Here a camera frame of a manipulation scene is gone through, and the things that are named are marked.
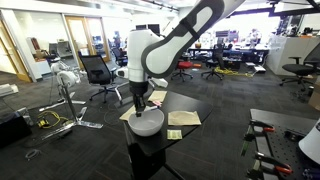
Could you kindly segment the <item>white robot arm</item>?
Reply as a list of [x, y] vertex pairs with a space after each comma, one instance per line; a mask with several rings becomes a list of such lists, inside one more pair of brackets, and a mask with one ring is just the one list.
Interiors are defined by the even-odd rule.
[[169, 76], [182, 53], [210, 27], [232, 14], [245, 0], [199, 0], [164, 38], [150, 29], [132, 30], [128, 37], [128, 63], [116, 74], [129, 81], [136, 116], [146, 108], [148, 79]]

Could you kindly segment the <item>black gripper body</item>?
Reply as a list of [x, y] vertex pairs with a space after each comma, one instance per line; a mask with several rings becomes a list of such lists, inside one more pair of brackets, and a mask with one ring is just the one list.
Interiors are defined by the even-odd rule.
[[129, 82], [130, 92], [133, 95], [133, 102], [135, 108], [142, 109], [142, 106], [145, 104], [144, 94], [148, 91], [148, 82]]

